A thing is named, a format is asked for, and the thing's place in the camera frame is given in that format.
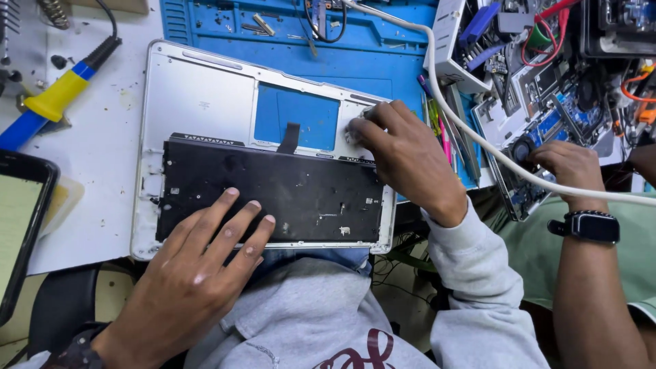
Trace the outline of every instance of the smartphone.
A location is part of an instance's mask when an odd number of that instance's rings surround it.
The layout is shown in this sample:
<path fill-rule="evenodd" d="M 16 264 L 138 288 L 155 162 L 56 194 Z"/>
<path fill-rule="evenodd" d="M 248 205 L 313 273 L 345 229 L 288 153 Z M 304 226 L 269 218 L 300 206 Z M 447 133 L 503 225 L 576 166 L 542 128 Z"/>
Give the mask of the smartphone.
<path fill-rule="evenodd" d="M 14 313 L 58 178 L 48 160 L 0 150 L 0 326 Z"/>

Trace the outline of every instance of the cloth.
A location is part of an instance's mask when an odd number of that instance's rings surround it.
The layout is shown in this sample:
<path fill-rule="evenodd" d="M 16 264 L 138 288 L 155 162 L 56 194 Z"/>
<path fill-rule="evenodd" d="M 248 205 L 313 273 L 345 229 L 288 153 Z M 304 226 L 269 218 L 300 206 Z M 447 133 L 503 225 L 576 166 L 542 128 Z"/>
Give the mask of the cloth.
<path fill-rule="evenodd" d="M 644 194 L 656 198 L 655 193 Z M 610 202 L 610 214 L 620 223 L 617 259 L 626 300 L 656 323 L 656 209 Z M 569 211 L 560 198 L 547 199 L 525 222 L 507 221 L 500 210 L 488 223 L 506 242 L 510 266 L 524 280 L 524 299 L 552 308 L 562 237 L 551 234 L 546 223 L 562 220 Z"/>
<path fill-rule="evenodd" d="M 430 334 L 440 368 L 548 368 L 531 317 L 519 310 L 522 279 L 503 241 L 471 202 L 463 222 L 432 230 L 428 251 L 452 289 Z M 185 368 L 435 368 L 392 333 L 370 279 L 304 258 L 245 290 L 195 347 Z"/>

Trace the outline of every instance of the black phone case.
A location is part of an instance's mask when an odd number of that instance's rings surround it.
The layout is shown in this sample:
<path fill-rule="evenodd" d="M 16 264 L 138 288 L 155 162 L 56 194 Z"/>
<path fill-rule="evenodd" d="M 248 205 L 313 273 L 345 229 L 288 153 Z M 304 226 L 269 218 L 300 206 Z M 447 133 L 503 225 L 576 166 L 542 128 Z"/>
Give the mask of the black phone case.
<path fill-rule="evenodd" d="M 42 167 L 47 172 L 47 179 L 43 182 L 39 199 L 34 207 L 28 230 L 23 238 L 23 243 L 20 246 L 14 269 L 9 278 L 9 284 L 7 284 L 7 289 L 2 298 L 2 304 L 0 304 L 0 326 L 7 323 L 14 314 L 20 290 L 23 287 L 23 282 L 25 282 L 32 249 L 36 243 L 37 236 L 41 230 L 41 223 L 43 222 L 43 218 L 48 210 L 48 206 L 52 199 L 52 193 L 54 192 L 57 180 L 59 179 L 59 167 L 49 160 L 36 158 L 18 152 L 0 150 L 0 158 L 4 158 L 7 155 L 16 158 L 16 160 L 20 161 L 21 165 L 25 165 L 26 167 L 36 167 L 37 165 Z"/>

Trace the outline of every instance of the phone screen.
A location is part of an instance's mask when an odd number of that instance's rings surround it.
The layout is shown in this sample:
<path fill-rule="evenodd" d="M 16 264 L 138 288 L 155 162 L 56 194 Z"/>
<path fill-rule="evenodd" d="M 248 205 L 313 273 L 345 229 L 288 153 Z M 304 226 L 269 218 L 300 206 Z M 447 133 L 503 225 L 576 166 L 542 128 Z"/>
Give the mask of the phone screen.
<path fill-rule="evenodd" d="M 0 175 L 0 296 L 5 294 L 43 183 Z"/>

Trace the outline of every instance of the blue soldering iron handle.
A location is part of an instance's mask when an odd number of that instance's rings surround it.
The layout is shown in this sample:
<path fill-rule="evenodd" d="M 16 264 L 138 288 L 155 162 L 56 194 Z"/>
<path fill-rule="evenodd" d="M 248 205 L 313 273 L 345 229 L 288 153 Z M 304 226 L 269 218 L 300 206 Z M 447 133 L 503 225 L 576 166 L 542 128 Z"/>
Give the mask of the blue soldering iron handle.
<path fill-rule="evenodd" d="M 7 130 L 0 133 L 0 148 L 18 151 L 46 123 L 48 123 L 48 118 L 44 118 L 31 110 L 24 112 Z"/>

